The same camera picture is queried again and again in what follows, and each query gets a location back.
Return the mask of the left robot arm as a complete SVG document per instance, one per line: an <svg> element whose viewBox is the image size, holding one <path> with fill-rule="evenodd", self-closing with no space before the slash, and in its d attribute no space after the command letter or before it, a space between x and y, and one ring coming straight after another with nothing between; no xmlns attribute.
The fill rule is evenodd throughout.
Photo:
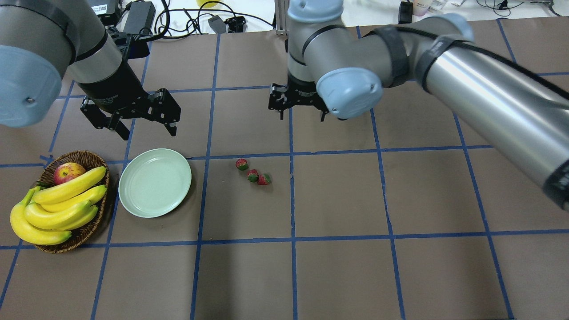
<svg viewBox="0 0 569 320"><path fill-rule="evenodd" d="M165 88L144 90L128 64L131 46L156 35L126 34L117 45L85 0L3 0L0 32L0 123L22 128L41 122L69 74L83 90L81 111L96 129L127 140L122 119L159 122L171 136L181 108Z"/></svg>

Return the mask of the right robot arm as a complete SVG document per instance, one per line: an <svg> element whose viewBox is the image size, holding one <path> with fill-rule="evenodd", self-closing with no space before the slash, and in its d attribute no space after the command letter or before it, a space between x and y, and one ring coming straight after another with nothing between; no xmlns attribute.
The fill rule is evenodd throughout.
<svg viewBox="0 0 569 320"><path fill-rule="evenodd" d="M458 14L381 26L360 39L342 14L341 0L290 1L287 84L272 85L271 111L312 106L321 118L347 120L378 105L384 89L415 80L568 209L567 91L475 45Z"/></svg>

